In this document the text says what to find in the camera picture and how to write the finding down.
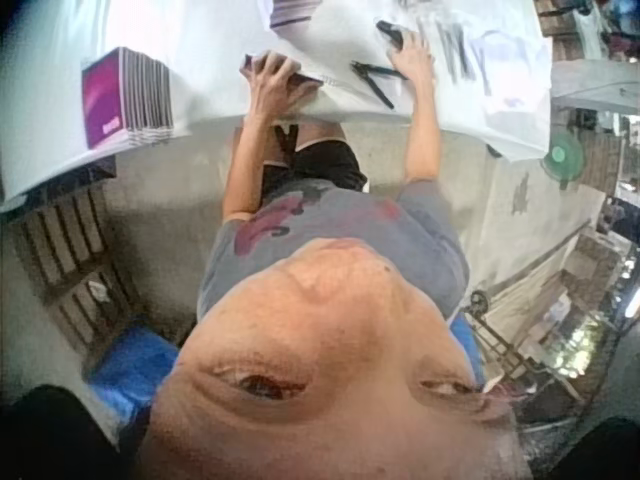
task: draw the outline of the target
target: concrete floor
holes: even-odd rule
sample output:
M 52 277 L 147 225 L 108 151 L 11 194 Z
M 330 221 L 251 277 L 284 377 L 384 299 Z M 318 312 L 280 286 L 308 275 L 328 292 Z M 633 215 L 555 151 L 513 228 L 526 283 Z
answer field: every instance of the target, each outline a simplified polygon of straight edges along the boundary
M 372 193 L 397 191 L 407 129 L 353 124 L 345 130 Z M 106 186 L 118 255 L 128 262 L 157 322 L 195 315 L 198 285 L 220 222 L 232 131 L 231 125 L 207 127 L 167 145 L 120 155 L 118 178 Z M 441 183 L 471 264 L 470 287 L 510 278 L 595 218 L 604 198 L 577 185 L 560 191 L 539 161 L 495 160 L 483 143 L 455 134 L 444 136 Z M 112 430 L 113 415 L 82 382 L 79 358 L 45 318 L 6 238 L 2 251 L 4 401 L 40 383 L 64 385 Z

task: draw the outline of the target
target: person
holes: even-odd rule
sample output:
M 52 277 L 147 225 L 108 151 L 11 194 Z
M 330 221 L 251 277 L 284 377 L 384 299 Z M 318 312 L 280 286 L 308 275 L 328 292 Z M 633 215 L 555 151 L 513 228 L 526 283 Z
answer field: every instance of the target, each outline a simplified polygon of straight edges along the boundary
M 395 202 L 362 192 L 338 125 L 301 125 L 274 164 L 272 123 L 318 86 L 294 86 L 300 66 L 272 52 L 243 70 L 199 323 L 155 398 L 139 478 L 528 478 L 508 403 L 481 392 L 447 324 L 469 268 L 437 183 L 428 46 L 405 32 L 391 60 L 415 94 Z

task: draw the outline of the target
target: green electric fan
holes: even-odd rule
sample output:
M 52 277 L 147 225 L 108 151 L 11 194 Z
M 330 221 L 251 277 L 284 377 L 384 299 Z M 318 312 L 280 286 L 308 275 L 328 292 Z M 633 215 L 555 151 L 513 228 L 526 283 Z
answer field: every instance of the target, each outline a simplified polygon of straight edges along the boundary
M 542 167 L 560 182 L 560 190 L 580 178 L 584 165 L 584 150 L 576 137 L 567 131 L 551 133 L 549 153 L 542 159 Z

